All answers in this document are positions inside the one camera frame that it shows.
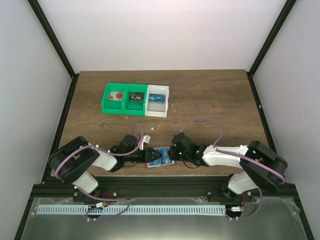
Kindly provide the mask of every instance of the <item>white panel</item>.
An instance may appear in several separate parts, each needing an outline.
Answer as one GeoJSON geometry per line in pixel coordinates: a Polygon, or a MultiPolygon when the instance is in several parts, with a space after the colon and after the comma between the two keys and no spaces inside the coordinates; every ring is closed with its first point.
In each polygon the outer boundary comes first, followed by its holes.
{"type": "Polygon", "coordinates": [[[285,0],[39,0],[75,71],[249,70],[285,0]]]}
{"type": "Polygon", "coordinates": [[[297,1],[255,76],[286,176],[320,239],[320,1],[297,1]]]}
{"type": "Polygon", "coordinates": [[[26,0],[0,7],[0,239],[13,239],[40,182],[70,77],[26,0]]]}

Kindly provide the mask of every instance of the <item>black metal frame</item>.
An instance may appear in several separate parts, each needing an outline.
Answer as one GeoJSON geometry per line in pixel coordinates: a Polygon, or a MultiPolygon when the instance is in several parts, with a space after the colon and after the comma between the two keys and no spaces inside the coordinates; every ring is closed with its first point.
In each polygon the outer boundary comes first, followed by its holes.
{"type": "MultiPolygon", "coordinates": [[[[268,37],[265,40],[257,58],[255,59],[251,69],[247,72],[248,81],[254,96],[254,100],[261,118],[261,122],[265,131],[265,135],[270,149],[277,152],[275,143],[273,141],[271,131],[269,129],[265,113],[263,111],[259,95],[254,83],[253,76],[256,73],[259,65],[263,61],[268,49],[277,36],[281,26],[285,22],[291,9],[293,8],[297,0],[287,0],[282,11],[280,12],[275,24],[273,25],[268,37]]],[[[52,45],[54,46],[57,54],[59,55],[62,63],[71,77],[71,84],[67,94],[67,98],[62,110],[62,114],[59,120],[59,124],[54,136],[51,151],[58,149],[62,132],[67,119],[68,111],[72,101],[72,97],[76,88],[79,74],[75,74],[66,54],[64,53],[53,29],[51,28],[49,21],[47,20],[44,12],[41,9],[37,0],[28,0],[35,15],[39,19],[43,29],[48,35],[52,45]]],[[[29,216],[31,205],[34,198],[72,198],[74,197],[75,189],[72,185],[63,184],[60,180],[51,176],[51,167],[47,164],[41,184],[36,184],[32,188],[30,198],[26,204],[24,214],[22,216],[20,225],[18,227],[15,239],[21,239],[23,231],[29,216]]],[[[205,197],[210,189],[220,189],[222,184],[226,181],[227,176],[158,176],[158,177],[112,177],[104,176],[97,177],[97,180],[105,186],[117,189],[117,197],[119,198],[141,198],[141,197],[205,197]]],[[[266,197],[293,197],[295,204],[300,208],[300,219],[303,223],[304,230],[307,238],[313,240],[313,234],[311,232],[306,214],[301,204],[296,186],[294,184],[284,184],[279,187],[279,190],[275,194],[263,193],[266,197]]],[[[257,191],[252,191],[252,196],[259,196],[257,191]]],[[[232,202],[222,202],[222,204],[233,204],[232,202]]]]}

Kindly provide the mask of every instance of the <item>red object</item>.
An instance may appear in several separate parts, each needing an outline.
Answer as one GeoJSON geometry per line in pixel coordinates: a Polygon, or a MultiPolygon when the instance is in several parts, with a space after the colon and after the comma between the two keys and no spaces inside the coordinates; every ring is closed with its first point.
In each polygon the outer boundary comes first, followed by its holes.
{"type": "Polygon", "coordinates": [[[115,95],[115,97],[117,98],[117,99],[122,99],[123,98],[123,96],[124,96],[124,93],[123,92],[118,92],[116,95],[115,95]]]}

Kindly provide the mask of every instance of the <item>blue object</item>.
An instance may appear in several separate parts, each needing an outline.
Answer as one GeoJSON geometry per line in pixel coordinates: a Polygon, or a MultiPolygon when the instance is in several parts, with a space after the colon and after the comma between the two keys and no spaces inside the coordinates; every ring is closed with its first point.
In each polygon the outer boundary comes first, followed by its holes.
{"type": "Polygon", "coordinates": [[[166,95],[164,94],[149,94],[149,102],[157,102],[157,103],[164,103],[166,101],[166,95]]]}
{"type": "Polygon", "coordinates": [[[155,148],[157,152],[162,154],[162,157],[147,163],[148,168],[154,168],[154,167],[160,167],[160,166],[166,166],[166,165],[172,165],[175,164],[175,161],[172,161],[169,158],[168,151],[170,150],[170,147],[161,147],[161,148],[155,148]]]}

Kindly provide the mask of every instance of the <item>wooden table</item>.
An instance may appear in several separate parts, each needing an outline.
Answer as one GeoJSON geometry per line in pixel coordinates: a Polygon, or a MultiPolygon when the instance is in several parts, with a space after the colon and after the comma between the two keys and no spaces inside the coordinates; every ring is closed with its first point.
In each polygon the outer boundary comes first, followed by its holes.
{"type": "MultiPolygon", "coordinates": [[[[197,117],[213,118],[220,123],[223,138],[219,146],[246,145],[251,140],[267,145],[246,72],[239,69],[83,71],[76,84],[60,146],[84,136],[90,143],[110,149],[125,135],[130,135],[132,124],[137,122],[151,136],[148,146],[167,147],[172,144],[174,133],[197,117]],[[167,118],[102,114],[101,100],[108,82],[169,86],[167,118]]],[[[205,120],[192,123],[184,132],[197,144],[212,144],[219,136],[218,128],[205,120]]],[[[241,172],[226,166],[189,169],[182,162],[148,169],[144,164],[137,164],[114,173],[97,167],[89,170],[97,176],[203,176],[241,172]]]]}

